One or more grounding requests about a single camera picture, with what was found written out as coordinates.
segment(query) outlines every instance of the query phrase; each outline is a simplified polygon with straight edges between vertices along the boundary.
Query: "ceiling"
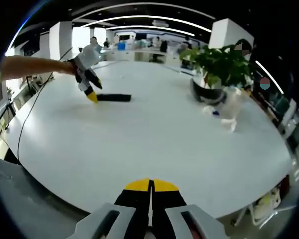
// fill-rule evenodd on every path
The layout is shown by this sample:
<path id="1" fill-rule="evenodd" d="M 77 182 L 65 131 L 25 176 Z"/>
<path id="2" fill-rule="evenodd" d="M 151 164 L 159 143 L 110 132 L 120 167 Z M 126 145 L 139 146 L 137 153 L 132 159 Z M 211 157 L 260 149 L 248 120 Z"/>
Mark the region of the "ceiling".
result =
<path id="1" fill-rule="evenodd" d="M 135 4 L 105 9 L 86 15 L 94 10 L 127 3 Z M 85 19 L 90 22 L 91 20 L 98 21 L 127 15 L 154 15 L 188 21 L 208 29 L 212 29 L 213 22 L 230 18 L 254 36 L 255 49 L 252 59 L 260 61 L 271 72 L 283 90 L 288 90 L 291 82 L 290 71 L 295 70 L 293 44 L 294 35 L 296 34 L 294 26 L 297 20 L 292 17 L 294 7 L 291 4 L 283 5 L 281 3 L 278 11 L 276 6 L 270 7 L 252 1 L 237 2 L 236 5 L 233 5 L 232 2 L 219 3 L 217 1 L 202 2 L 199 5 L 193 1 L 164 0 L 160 3 L 191 8 L 211 17 L 165 5 L 139 5 L 135 0 L 52 0 L 29 19 L 23 28 L 23 34 L 16 39 L 15 44 L 19 45 L 31 37 L 37 37 L 59 21 L 74 20 L 73 26 L 86 24 L 77 22 L 77 18 L 80 18 L 79 21 Z M 108 23 L 117 26 L 152 25 L 153 20 L 150 18 L 132 18 L 113 20 Z M 195 38 L 206 43 L 209 42 L 210 33 L 207 31 L 175 21 L 166 20 L 166 23 L 169 24 L 170 28 L 193 33 Z M 294 79 L 295 86 L 299 89 L 297 77 L 294 77 Z M 299 97 L 299 92 L 294 94 L 295 98 Z"/>

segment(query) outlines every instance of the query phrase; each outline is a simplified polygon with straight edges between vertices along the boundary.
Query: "human arm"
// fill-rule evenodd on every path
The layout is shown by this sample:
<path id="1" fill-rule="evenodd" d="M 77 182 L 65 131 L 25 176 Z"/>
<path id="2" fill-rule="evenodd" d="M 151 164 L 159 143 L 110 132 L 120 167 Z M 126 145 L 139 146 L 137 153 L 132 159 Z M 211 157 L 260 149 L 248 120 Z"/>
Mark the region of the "human arm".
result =
<path id="1" fill-rule="evenodd" d="M 52 71 L 75 75 L 75 68 L 70 62 L 28 56 L 6 56 L 0 63 L 0 81 Z"/>

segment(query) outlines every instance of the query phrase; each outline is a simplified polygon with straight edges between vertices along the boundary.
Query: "office desk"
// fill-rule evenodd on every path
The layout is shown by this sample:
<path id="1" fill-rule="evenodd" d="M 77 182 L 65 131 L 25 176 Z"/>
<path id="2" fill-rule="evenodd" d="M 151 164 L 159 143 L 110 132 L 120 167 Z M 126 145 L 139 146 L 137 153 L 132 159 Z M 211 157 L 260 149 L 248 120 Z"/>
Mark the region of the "office desk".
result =
<path id="1" fill-rule="evenodd" d="M 160 60 L 167 66 L 181 66 L 178 54 L 161 52 L 157 48 L 142 48 L 119 51 L 117 49 L 101 50 L 102 59 L 107 61 L 144 61 L 149 62 L 154 54 L 160 55 Z"/>
<path id="2" fill-rule="evenodd" d="M 114 202 L 126 184 L 149 177 L 172 182 L 188 204 L 220 217 L 257 200 L 291 168 L 278 131 L 252 100 L 236 132 L 228 133 L 220 119 L 202 112 L 187 74 L 144 62 L 95 71 L 103 85 L 97 92 L 132 94 L 132 100 L 94 104 L 74 77 L 60 76 L 41 92 L 19 149 L 33 177 L 80 209 Z M 15 155 L 33 101 L 6 133 Z"/>

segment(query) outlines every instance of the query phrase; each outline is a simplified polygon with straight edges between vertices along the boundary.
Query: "black sponge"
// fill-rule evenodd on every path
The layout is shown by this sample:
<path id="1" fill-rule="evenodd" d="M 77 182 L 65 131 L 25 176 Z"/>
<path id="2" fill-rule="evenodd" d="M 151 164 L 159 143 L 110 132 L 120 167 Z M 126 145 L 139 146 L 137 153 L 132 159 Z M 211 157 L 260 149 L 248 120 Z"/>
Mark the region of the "black sponge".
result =
<path id="1" fill-rule="evenodd" d="M 129 102 L 131 101 L 131 95 L 125 94 L 97 94 L 98 101 L 119 101 Z"/>

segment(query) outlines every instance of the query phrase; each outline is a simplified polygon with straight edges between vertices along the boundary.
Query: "ceiling light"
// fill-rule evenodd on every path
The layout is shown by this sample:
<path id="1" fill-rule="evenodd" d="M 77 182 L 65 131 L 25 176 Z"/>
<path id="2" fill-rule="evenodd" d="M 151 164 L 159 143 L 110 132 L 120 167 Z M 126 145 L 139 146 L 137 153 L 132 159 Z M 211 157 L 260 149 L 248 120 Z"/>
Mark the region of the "ceiling light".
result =
<path id="1" fill-rule="evenodd" d="M 16 34 L 14 35 L 14 37 L 13 37 L 13 39 L 12 39 L 12 41 L 11 41 L 11 43 L 10 43 L 8 49 L 7 49 L 7 51 L 9 51 L 9 50 L 12 48 L 12 45 L 14 44 L 14 41 L 15 41 L 16 37 L 19 35 L 19 33 L 21 32 L 22 28 L 24 27 L 24 25 L 28 22 L 28 20 L 29 20 L 30 18 L 31 18 L 31 17 L 28 17 L 28 18 L 24 21 L 24 23 L 21 25 L 21 27 L 19 28 L 19 30 L 16 32 Z"/>
<path id="2" fill-rule="evenodd" d="M 135 26 L 135 25 L 133 25 L 133 26 L 115 26 L 115 27 L 106 28 L 106 30 L 114 30 L 114 29 L 122 29 L 122 28 L 152 28 L 152 29 L 159 29 L 159 30 L 175 31 L 175 32 L 179 32 L 179 33 L 186 34 L 189 36 L 195 36 L 194 34 L 186 32 L 186 31 L 181 31 L 181 30 L 172 29 L 172 28 L 168 28 L 168 27 L 160 27 L 160 26 L 141 26 L 141 25 L 139 25 L 139 26 Z"/>
<path id="3" fill-rule="evenodd" d="M 183 10 L 186 10 L 186 11 L 191 11 L 191 12 L 194 12 L 196 14 L 203 15 L 203 16 L 206 16 L 208 18 L 211 18 L 213 20 L 216 19 L 215 17 L 207 15 L 207 14 L 201 12 L 201 11 L 197 11 L 197 10 L 187 8 L 187 7 L 184 7 L 184 6 L 178 6 L 178 5 L 167 4 L 167 3 L 158 3 L 158 2 L 132 2 L 132 3 L 124 3 L 124 4 L 113 5 L 113 6 L 107 6 L 107 7 L 97 9 L 97 10 L 93 10 L 93 11 L 88 12 L 88 13 L 82 15 L 82 16 L 79 16 L 79 17 L 77 17 L 73 20 L 75 21 L 77 19 L 83 18 L 85 16 L 88 16 L 88 15 L 91 15 L 91 14 L 94 14 L 94 13 L 97 13 L 97 12 L 100 12 L 100 11 L 105 11 L 105 10 L 109 10 L 109 9 L 113 9 L 113 8 L 117 8 L 117 7 L 133 6 L 133 5 L 157 5 L 157 6 L 174 7 L 174 8 L 183 9 Z"/>
<path id="4" fill-rule="evenodd" d="M 277 86 L 278 90 L 280 91 L 281 94 L 284 94 L 278 83 L 274 80 L 272 75 L 263 67 L 262 64 L 259 63 L 259 61 L 255 61 L 255 63 L 269 76 L 269 78 L 273 81 L 273 83 Z"/>
<path id="5" fill-rule="evenodd" d="M 197 27 L 199 29 L 211 32 L 210 29 L 207 29 L 207 28 L 205 28 L 203 26 L 199 26 L 197 24 L 194 24 L 194 23 L 191 23 L 191 22 L 188 22 L 188 21 L 183 21 L 183 20 L 179 20 L 179 19 L 175 19 L 175 18 L 170 18 L 170 17 L 165 17 L 165 16 L 149 16 L 149 15 L 117 16 L 117 17 L 112 17 L 112 18 L 108 18 L 108 19 L 104 19 L 104 20 L 99 20 L 99 21 L 91 22 L 91 23 L 88 23 L 88 24 L 86 24 L 84 26 L 81 26 L 81 27 L 87 27 L 87 26 L 90 26 L 90 25 L 93 25 L 93 24 L 98 24 L 98 23 L 105 22 L 105 21 L 127 19 L 127 18 L 155 18 L 155 19 L 162 19 L 162 20 L 177 21 L 177 22 L 180 22 L 180 23 L 184 23 L 184 24 L 187 24 L 187 25 L 190 25 L 190 26 L 193 26 L 193 27 Z"/>

